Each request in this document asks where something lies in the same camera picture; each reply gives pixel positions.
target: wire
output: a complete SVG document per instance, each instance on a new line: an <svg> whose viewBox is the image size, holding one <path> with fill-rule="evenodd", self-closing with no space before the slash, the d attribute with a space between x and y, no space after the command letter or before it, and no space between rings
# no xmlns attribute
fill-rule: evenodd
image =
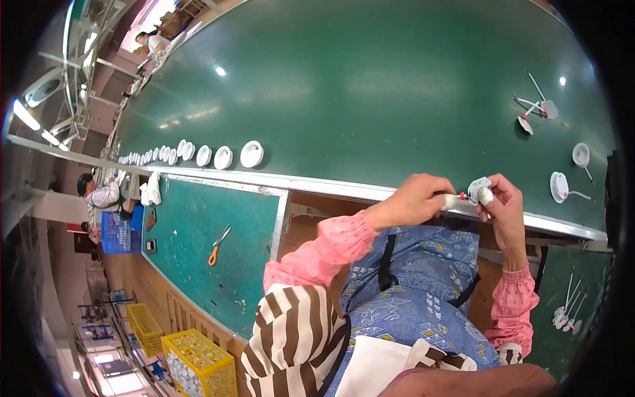
<svg viewBox="0 0 635 397"><path fill-rule="evenodd" d="M580 196L580 197L584 197L584 198L585 198L585 199L587 199L587 200L590 200L590 199L591 199L591 197L590 197L590 196L587 196L586 194L582 194L582 193L577 192L577 191L575 191L575 190L569 191L569 194L577 194L578 196Z"/></svg>

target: white towel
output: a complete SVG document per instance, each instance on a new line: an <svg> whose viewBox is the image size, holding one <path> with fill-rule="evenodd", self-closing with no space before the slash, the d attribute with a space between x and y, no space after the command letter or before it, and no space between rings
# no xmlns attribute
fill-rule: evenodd
<svg viewBox="0 0 635 397"><path fill-rule="evenodd" d="M139 186L141 189L141 204L146 206L150 204L161 204L161 193L159 192L159 176L157 171L150 175L147 184Z"/></svg>

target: black phone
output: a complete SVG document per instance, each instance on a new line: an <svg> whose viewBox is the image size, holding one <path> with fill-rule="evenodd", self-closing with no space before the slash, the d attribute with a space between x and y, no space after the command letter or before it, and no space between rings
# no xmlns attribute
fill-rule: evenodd
<svg viewBox="0 0 635 397"><path fill-rule="evenodd" d="M149 232L152 226L157 222L157 213L153 208L152 211L145 217L145 231Z"/></svg>

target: white shirt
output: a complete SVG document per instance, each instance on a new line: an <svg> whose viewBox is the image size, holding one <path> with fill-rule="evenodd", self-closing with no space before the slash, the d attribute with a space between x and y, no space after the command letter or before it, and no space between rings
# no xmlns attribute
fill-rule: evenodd
<svg viewBox="0 0 635 397"><path fill-rule="evenodd" d="M111 182L108 186L95 189L84 200L89 206L98 208L106 208L119 199L119 185L117 182Z"/></svg>
<svg viewBox="0 0 635 397"><path fill-rule="evenodd" d="M170 40L165 37L159 36L158 34L154 36L150 36L148 38L148 48L150 48L150 52L154 52L154 49L157 48L159 44L163 44L164 46L168 46Z"/></svg>

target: pink sleeve cover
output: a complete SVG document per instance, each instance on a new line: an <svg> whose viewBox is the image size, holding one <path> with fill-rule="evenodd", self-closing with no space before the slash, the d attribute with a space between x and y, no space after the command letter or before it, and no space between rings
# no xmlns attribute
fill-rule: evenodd
<svg viewBox="0 0 635 397"><path fill-rule="evenodd" d="M263 287L272 284L289 286L321 285L328 289L343 265L366 255L378 233L366 223L361 210L351 217L337 217L317 224L317 238L307 241L280 262L265 266Z"/></svg>
<svg viewBox="0 0 635 397"><path fill-rule="evenodd" d="M503 277L492 293L494 305L491 307L491 318L494 324L485 332L485 337L495 349L513 342L521 346L523 357L531 352L533 327L529 312L539 301L533 291L534 285L529 266L514 272L503 270Z"/></svg>

